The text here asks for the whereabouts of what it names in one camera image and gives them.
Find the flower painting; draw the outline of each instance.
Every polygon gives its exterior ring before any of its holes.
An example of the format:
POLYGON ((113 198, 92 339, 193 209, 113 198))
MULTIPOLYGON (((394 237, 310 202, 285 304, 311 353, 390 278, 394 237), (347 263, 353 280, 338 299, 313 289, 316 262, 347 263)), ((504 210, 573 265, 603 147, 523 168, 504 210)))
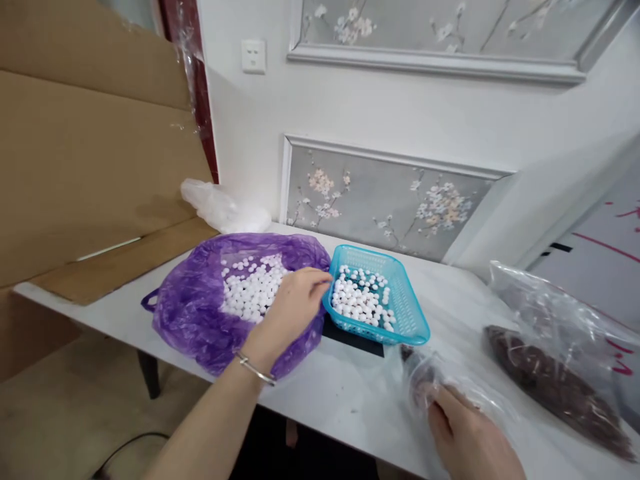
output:
POLYGON ((299 0, 302 43, 573 60, 616 0, 299 0))
POLYGON ((291 148, 283 222, 441 261, 494 182, 506 173, 454 173, 322 146, 291 148))

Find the red door frame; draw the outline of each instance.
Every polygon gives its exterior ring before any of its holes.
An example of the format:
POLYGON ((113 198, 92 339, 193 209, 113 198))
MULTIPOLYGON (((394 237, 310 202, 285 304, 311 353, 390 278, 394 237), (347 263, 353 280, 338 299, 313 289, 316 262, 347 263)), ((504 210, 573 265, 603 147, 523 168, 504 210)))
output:
POLYGON ((195 121, 214 183, 219 183, 215 159, 209 90, 202 55, 202 36, 196 0, 158 0, 167 39, 183 49, 195 121))

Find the framed painting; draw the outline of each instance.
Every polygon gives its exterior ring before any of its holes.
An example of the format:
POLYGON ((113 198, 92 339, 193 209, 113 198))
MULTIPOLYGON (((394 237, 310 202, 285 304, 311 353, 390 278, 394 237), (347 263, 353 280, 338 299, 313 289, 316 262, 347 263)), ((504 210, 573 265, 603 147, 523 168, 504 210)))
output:
POLYGON ((638 0, 292 0, 287 58, 559 84, 586 80, 638 0))
POLYGON ((279 220, 440 262, 512 173, 286 135, 279 220))

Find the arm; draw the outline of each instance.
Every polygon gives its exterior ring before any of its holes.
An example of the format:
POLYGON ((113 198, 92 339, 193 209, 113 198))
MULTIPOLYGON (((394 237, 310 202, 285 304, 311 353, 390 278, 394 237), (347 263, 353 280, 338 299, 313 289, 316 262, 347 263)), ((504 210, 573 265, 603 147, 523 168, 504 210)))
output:
MULTIPOLYGON (((330 274, 306 268, 284 277, 262 323, 242 352, 268 373, 314 318, 330 274)), ((171 436, 145 480, 227 479, 245 438, 264 382, 234 359, 171 436)))

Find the black mat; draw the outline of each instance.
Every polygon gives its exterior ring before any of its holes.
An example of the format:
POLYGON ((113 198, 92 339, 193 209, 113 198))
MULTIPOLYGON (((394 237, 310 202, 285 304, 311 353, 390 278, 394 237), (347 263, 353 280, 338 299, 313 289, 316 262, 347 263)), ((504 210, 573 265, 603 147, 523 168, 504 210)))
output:
POLYGON ((345 332, 344 330, 336 327, 328 313, 325 314, 325 326, 322 328, 322 335, 346 345, 350 345, 351 347, 372 353, 378 357, 384 358, 385 356, 385 351, 382 348, 381 343, 345 332))

